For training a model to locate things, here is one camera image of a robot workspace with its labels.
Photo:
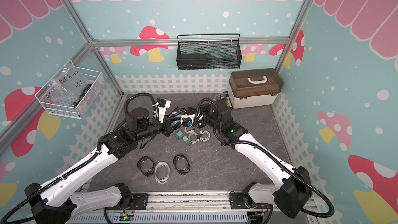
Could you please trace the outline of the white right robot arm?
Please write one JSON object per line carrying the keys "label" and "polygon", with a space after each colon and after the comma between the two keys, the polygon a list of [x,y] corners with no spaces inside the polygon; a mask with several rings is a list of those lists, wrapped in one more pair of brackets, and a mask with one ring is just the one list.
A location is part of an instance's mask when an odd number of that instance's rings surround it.
{"label": "white right robot arm", "polygon": [[242,191],[247,207],[270,204],[289,218],[297,217],[312,197],[308,187],[309,174],[304,168],[294,169],[263,147],[245,127],[233,120],[231,110],[223,100],[200,100],[192,125],[198,127],[200,124],[212,127],[221,145],[230,146],[246,156],[273,182],[272,187],[251,182]]}

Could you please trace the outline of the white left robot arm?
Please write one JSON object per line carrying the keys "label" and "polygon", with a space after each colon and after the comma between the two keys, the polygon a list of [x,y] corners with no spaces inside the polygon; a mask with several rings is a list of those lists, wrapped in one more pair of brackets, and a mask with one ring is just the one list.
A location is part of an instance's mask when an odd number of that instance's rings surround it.
{"label": "white left robot arm", "polygon": [[169,136],[172,119],[165,116],[165,107],[156,107],[154,118],[148,118],[146,108],[135,108],[125,114],[109,134],[99,138],[97,148],[63,174],[41,185],[33,183],[25,189],[32,219],[38,224],[65,224],[72,217],[99,208],[126,209],[135,202],[124,183],[104,190],[79,194],[84,183],[138,147],[138,143],[158,134]]}

